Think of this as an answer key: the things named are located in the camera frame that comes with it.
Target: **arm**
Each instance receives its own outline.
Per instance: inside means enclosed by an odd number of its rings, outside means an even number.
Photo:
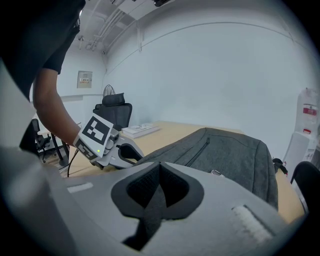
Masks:
[[[57,92],[58,72],[42,68],[33,83],[33,106],[43,125],[69,145],[80,131]]]

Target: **gray backpack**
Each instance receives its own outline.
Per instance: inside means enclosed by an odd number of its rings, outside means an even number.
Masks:
[[[269,150],[261,140],[202,128],[152,152],[135,165],[146,162],[169,162],[206,173],[220,173],[278,209],[275,168]]]

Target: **wall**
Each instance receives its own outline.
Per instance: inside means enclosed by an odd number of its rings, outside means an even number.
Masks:
[[[298,94],[318,86],[319,72],[313,46],[279,8],[177,0],[142,18],[142,51],[132,26],[107,55],[105,81],[133,105],[130,124],[240,129],[283,158]]]
[[[92,115],[96,104],[102,101],[102,85],[106,74],[103,56],[99,51],[79,50],[74,42],[65,55],[61,74],[57,79],[59,93],[65,109],[76,123],[84,124]],[[92,71],[92,88],[77,88],[78,71]],[[39,122],[41,130],[45,127]]]

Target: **book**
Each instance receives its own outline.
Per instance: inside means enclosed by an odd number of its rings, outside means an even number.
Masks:
[[[130,138],[139,138],[143,135],[147,135],[153,133],[155,131],[160,130],[159,126],[154,126],[152,123],[144,123],[141,125],[135,125],[127,128],[123,128],[123,134],[129,136]]]

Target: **black office chair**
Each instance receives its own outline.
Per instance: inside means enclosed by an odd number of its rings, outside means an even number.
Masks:
[[[299,163],[294,169],[292,182],[298,185],[310,213],[320,209],[320,171],[308,161]]]
[[[38,152],[40,150],[43,150],[42,162],[45,163],[46,162],[46,160],[45,160],[45,155],[46,155],[45,147],[46,147],[46,144],[48,144],[50,142],[51,137],[48,134],[47,137],[44,138],[42,135],[38,134],[38,132],[40,131],[38,119],[34,118],[34,119],[32,119],[31,122],[32,122],[33,129],[34,129],[34,138],[36,141],[35,147],[38,150]]]
[[[129,126],[132,105],[125,103],[124,94],[107,95],[102,104],[97,104],[93,113],[113,124],[113,128],[121,131]]]

